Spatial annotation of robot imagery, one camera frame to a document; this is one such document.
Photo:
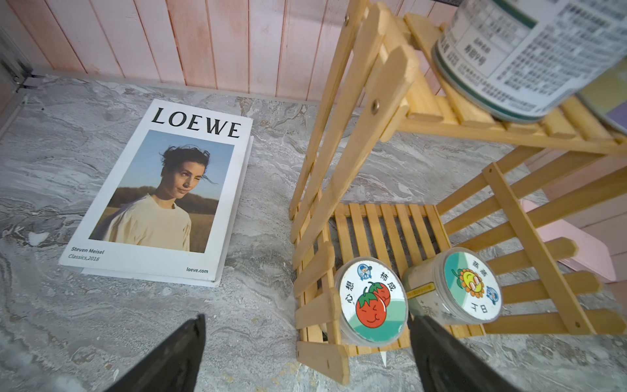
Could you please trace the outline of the green label tin can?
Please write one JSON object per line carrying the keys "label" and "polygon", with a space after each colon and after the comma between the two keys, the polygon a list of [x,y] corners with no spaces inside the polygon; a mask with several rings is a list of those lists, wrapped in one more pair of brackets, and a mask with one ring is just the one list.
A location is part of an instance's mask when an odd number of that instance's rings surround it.
{"label": "green label tin can", "polygon": [[432,56],[494,117],[536,123],[626,55],[624,1],[463,1]]}

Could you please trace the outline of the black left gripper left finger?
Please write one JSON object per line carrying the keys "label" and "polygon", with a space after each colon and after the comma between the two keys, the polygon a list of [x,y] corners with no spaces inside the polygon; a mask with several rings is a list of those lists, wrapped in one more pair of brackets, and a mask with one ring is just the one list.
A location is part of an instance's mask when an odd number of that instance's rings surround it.
{"label": "black left gripper left finger", "polygon": [[206,317],[184,322],[109,391],[193,391],[206,345]]}

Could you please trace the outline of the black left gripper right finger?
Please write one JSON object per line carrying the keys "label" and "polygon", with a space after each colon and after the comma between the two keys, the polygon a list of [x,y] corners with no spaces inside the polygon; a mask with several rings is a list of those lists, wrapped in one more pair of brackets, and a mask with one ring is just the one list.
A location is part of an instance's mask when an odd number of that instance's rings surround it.
{"label": "black left gripper right finger", "polygon": [[423,390],[518,390],[429,316],[410,319],[409,331]]}

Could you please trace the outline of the sunflower seed jar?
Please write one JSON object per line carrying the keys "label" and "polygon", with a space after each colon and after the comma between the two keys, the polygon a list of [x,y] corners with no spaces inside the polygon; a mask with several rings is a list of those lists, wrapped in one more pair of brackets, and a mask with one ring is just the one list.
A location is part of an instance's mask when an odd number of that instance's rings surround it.
{"label": "sunflower seed jar", "polygon": [[501,316],[503,294],[496,275],[477,253],[451,248],[409,268],[402,277],[414,316],[442,325],[478,325]]}

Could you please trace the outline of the tomato seed jar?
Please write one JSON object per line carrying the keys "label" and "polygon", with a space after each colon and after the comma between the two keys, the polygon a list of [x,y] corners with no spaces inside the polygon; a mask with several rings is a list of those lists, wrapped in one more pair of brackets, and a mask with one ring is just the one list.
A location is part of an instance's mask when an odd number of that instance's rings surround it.
{"label": "tomato seed jar", "polygon": [[382,261],[357,257],[336,272],[342,339],[380,348],[398,341],[408,321],[408,299],[397,274]]}

